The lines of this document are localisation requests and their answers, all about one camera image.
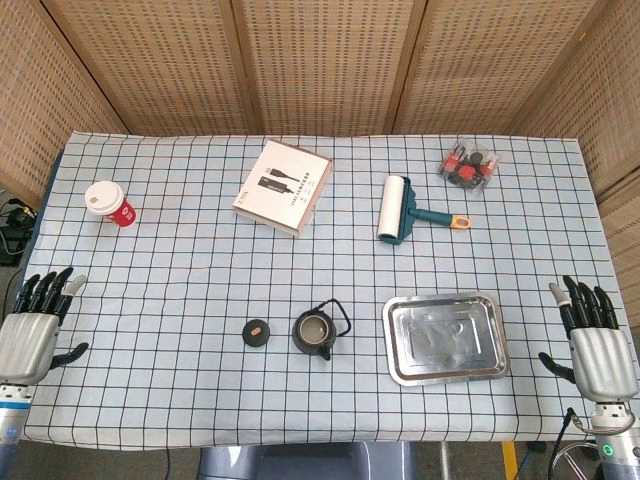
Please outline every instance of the blue grid pattern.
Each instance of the blue grid pattern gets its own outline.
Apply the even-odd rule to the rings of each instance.
[[[264,137],[71,137],[27,275],[73,265],[88,276],[56,353],[91,348],[37,386],[27,438],[116,449],[552,439],[567,407],[590,413],[537,360],[539,351],[570,358],[550,281],[577,275],[622,305],[575,140],[478,136],[502,157],[481,195],[435,173],[454,136],[282,140],[334,159],[299,239],[233,213]],[[468,215],[472,229],[416,223],[400,246],[375,240],[389,174],[411,178],[420,207]],[[86,211],[84,191],[98,180],[125,189],[134,226]],[[511,373],[400,387],[388,373],[382,306],[464,290],[498,299]],[[289,332],[331,297],[354,326],[326,362],[298,352]],[[242,342],[252,318],[269,323],[264,347]],[[622,308],[618,319],[628,334]]]

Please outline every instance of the stainless steel tray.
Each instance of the stainless steel tray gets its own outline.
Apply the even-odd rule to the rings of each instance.
[[[400,385],[498,378],[509,370],[502,315],[487,293],[396,297],[382,317],[389,373]]]

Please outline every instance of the small black lid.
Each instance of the small black lid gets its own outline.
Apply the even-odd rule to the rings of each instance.
[[[259,319],[253,319],[242,329],[244,343],[251,347],[261,347],[269,340],[269,325]]]

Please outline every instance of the paper coffee cup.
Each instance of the paper coffee cup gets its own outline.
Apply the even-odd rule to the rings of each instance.
[[[136,219],[136,211],[117,183],[104,180],[91,185],[84,194],[87,210],[107,217],[116,225],[128,227]]]

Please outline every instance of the robotic hand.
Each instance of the robotic hand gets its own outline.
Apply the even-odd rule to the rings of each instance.
[[[574,383],[583,397],[596,403],[593,428],[584,428],[573,410],[574,425],[595,435],[607,480],[640,479],[640,422],[625,403],[639,391],[627,337],[618,330],[615,310],[600,287],[563,277],[569,296],[555,283],[549,288],[556,299],[571,347],[573,369],[558,365],[546,353],[538,357],[554,375]]]
[[[49,370],[74,362],[89,347],[81,343],[69,353],[53,355],[73,296],[87,281],[80,275],[63,291],[72,273],[69,267],[59,275],[50,272],[42,279],[31,277],[22,286],[13,313],[0,327],[0,479],[7,475],[29,414],[27,387],[37,384]]]

